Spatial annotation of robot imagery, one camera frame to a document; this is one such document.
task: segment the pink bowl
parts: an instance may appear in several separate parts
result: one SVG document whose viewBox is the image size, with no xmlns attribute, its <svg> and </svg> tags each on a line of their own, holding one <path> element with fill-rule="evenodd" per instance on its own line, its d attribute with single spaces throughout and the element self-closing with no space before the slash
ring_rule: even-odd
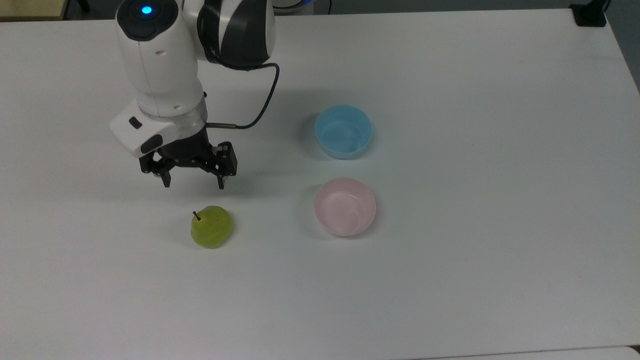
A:
<svg viewBox="0 0 640 360">
<path fill-rule="evenodd" d="M 352 236 L 371 225 L 376 216 L 376 199 L 360 181 L 340 178 L 324 184 L 316 195 L 316 216 L 337 236 Z"/>
</svg>

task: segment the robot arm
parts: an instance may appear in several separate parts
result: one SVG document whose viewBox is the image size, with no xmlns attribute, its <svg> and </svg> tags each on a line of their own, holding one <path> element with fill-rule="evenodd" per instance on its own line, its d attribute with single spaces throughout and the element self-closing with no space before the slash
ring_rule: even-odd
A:
<svg viewBox="0 0 640 360">
<path fill-rule="evenodd" d="M 221 187 L 224 177 L 235 175 L 231 144 L 213 147 L 208 141 L 197 59 L 239 70 L 263 67 L 275 43 L 274 25 L 271 0 L 125 0 L 120 5 L 118 43 L 135 100 L 110 127 L 140 159 L 142 171 L 161 176 L 165 186 L 174 166 L 212 172 Z M 160 161 L 153 160 L 156 151 Z M 218 152 L 220 159 L 230 160 L 220 163 Z"/>
</svg>

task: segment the bowl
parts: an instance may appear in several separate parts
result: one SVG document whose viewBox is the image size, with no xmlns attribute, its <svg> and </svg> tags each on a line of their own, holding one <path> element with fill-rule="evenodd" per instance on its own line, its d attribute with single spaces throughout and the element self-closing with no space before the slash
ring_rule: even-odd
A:
<svg viewBox="0 0 640 360">
<path fill-rule="evenodd" d="M 340 178 L 324 184 L 316 195 L 314 207 L 324 228 L 342 237 L 361 233 L 376 216 L 373 193 L 355 179 Z"/>
<path fill-rule="evenodd" d="M 360 155 L 373 135 L 367 114 L 350 105 L 333 106 L 316 120 L 316 138 L 322 150 L 337 159 Z"/>
</svg>

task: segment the green pear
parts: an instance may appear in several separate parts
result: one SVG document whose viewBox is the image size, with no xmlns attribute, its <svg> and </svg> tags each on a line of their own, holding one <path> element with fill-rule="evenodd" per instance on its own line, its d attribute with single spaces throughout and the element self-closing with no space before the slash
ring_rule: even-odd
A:
<svg viewBox="0 0 640 360">
<path fill-rule="evenodd" d="M 215 249 L 231 235 L 233 221 L 227 210 L 219 206 L 207 206 L 198 213 L 194 211 L 193 215 L 191 237 L 196 244 Z"/>
</svg>

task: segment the table surface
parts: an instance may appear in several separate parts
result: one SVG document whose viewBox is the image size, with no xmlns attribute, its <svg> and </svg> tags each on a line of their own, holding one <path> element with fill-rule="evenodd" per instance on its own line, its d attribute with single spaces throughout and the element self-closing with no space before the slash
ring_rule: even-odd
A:
<svg viewBox="0 0 640 360">
<path fill-rule="evenodd" d="M 640 355 L 628 347 L 591 348 L 582 350 L 528 352 L 524 354 L 502 354 L 464 356 L 456 360 L 639 360 Z"/>
<path fill-rule="evenodd" d="M 0 20 L 62 19 L 68 0 L 0 0 Z"/>
<path fill-rule="evenodd" d="M 570 10 L 279 17 L 261 122 L 211 130 L 238 175 L 142 174 L 111 21 L 0 24 L 0 357 L 415 359 L 640 343 L 640 96 L 611 29 Z M 273 72 L 200 64 L 209 120 Z M 313 123 L 363 109 L 334 160 Z M 372 227 L 314 217 L 336 177 Z M 229 210 L 217 250 L 191 212 Z"/>
</svg>

